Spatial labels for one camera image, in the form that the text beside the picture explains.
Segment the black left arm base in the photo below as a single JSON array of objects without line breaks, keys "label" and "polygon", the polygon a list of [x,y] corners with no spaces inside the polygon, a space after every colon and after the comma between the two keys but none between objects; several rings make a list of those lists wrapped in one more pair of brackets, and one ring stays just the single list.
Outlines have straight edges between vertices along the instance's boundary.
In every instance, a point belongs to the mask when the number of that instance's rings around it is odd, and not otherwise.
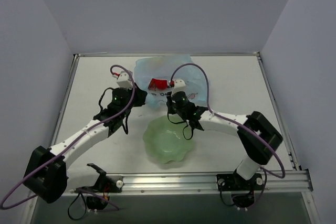
[{"label": "black left arm base", "polygon": [[84,199],[85,209],[98,212],[120,211],[121,208],[110,201],[109,193],[121,193],[123,187],[122,176],[108,177],[107,172],[94,163],[88,163],[98,174],[98,178],[91,186],[81,186],[75,192],[81,193]]}]

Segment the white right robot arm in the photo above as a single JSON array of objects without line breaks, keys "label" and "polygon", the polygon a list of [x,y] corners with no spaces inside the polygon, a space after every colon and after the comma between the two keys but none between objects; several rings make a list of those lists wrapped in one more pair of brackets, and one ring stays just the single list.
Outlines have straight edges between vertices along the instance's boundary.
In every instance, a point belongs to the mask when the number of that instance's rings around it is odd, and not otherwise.
[{"label": "white right robot arm", "polygon": [[194,130],[217,131],[240,139],[246,157],[234,171],[236,187],[244,189],[250,185],[254,174],[267,165],[272,157],[278,161],[281,175],[266,172],[278,178],[285,177],[284,165],[276,154],[283,138],[262,113],[254,111],[250,115],[234,115],[214,112],[207,107],[196,106],[183,91],[169,92],[166,105],[168,114],[177,114],[182,123],[190,126],[192,133]]}]

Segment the light blue plastic bag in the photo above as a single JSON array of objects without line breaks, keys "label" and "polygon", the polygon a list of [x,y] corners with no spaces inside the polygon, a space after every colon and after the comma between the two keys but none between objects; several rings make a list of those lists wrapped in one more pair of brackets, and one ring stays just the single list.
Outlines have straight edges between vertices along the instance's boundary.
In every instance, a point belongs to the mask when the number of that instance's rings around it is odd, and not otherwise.
[{"label": "light blue plastic bag", "polygon": [[[137,60],[133,79],[141,90],[148,93],[145,104],[152,109],[166,105],[166,94],[173,90],[171,80],[182,79],[186,84],[184,92],[187,98],[197,105],[206,106],[206,81],[197,67],[185,66],[173,74],[179,66],[191,62],[189,55],[157,56]],[[166,80],[169,87],[165,90],[148,90],[152,78]]]}]

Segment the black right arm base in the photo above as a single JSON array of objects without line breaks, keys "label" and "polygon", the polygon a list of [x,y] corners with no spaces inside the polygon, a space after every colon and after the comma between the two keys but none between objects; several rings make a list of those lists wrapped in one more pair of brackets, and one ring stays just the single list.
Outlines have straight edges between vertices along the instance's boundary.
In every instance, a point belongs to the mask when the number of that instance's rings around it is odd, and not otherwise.
[{"label": "black right arm base", "polygon": [[221,202],[226,207],[236,207],[238,211],[247,211],[255,205],[263,195],[265,180],[260,174],[254,174],[251,179],[244,180],[236,172],[216,175],[217,189]]}]

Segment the red fake pomegranate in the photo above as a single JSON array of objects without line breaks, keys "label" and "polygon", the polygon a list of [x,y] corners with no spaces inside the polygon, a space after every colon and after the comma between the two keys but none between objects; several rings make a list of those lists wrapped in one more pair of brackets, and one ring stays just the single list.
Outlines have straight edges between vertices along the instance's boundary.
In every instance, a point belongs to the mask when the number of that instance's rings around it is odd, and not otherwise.
[{"label": "red fake pomegranate", "polygon": [[169,87],[166,80],[152,78],[148,85],[148,90],[157,91],[165,90]]}]

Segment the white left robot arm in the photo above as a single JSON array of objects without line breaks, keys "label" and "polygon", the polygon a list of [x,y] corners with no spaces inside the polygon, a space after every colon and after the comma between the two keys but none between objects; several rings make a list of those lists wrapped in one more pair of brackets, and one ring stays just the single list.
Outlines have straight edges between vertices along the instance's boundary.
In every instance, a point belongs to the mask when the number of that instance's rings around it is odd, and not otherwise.
[{"label": "white left robot arm", "polygon": [[119,128],[127,128],[127,120],[134,107],[145,105],[147,92],[135,89],[113,88],[111,102],[101,107],[98,114],[73,136],[49,148],[37,147],[28,162],[23,184],[52,203],[69,190],[88,186],[94,192],[105,188],[106,179],[92,174],[88,179],[68,175],[68,168],[94,145],[109,138]]}]

